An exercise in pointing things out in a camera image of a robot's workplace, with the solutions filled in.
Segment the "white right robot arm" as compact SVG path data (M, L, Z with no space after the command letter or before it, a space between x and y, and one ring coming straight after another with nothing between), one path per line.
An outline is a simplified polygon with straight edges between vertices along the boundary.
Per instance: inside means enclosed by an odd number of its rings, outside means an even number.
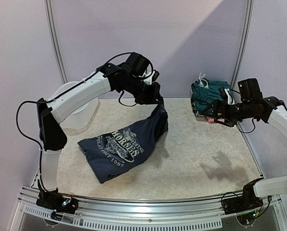
M287 154L287 103L284 100L270 96L242 99L239 103L228 104L216 99L202 113L227 127L234 127L244 119L263 121L270 129L258 133L254 139L257 143L255 149L261 151L266 148L273 154ZM239 197L238 206L243 210L254 205L257 197L287 194L287 175L279 175L270 170L268 178L259 180L252 188L254 192L248 191Z

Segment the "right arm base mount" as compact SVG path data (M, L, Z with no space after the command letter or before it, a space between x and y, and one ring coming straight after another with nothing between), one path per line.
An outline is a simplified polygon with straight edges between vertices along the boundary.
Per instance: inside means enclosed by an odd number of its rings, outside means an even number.
M221 206L226 215L236 214L237 221L243 226L253 225L254 222L269 208L272 196L267 197L267 207L264 209L263 200L254 192L254 185L263 178L247 183L242 190L242 195L235 192L226 192L221 197Z

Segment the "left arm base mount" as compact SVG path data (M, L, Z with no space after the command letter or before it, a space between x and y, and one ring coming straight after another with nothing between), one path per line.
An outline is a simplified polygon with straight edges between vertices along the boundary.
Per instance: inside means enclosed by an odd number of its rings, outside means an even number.
M36 205L51 210L50 218L61 221L64 213L75 214L79 202L72 196L59 193L57 189L47 192L40 188Z

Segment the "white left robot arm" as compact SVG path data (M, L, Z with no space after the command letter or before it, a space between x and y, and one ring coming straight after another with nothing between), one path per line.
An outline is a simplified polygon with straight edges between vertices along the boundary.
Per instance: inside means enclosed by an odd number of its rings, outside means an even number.
M91 100L110 91L125 91L134 96L135 103L158 104L163 102L160 85L156 82L157 70L145 70L134 75L135 68L125 63L104 64L89 77L52 100L39 99L37 102L41 147L44 156L40 166L40 180L45 191L42 201L51 209L61 205L61 199L53 191L57 189L59 156L67 144L67 136L60 124L75 110Z

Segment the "navy blue garment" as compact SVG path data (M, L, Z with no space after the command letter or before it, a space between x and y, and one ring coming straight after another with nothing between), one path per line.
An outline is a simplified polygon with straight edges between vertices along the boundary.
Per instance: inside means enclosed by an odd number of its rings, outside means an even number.
M77 144L103 184L147 161L167 130L168 114L159 104L145 119Z

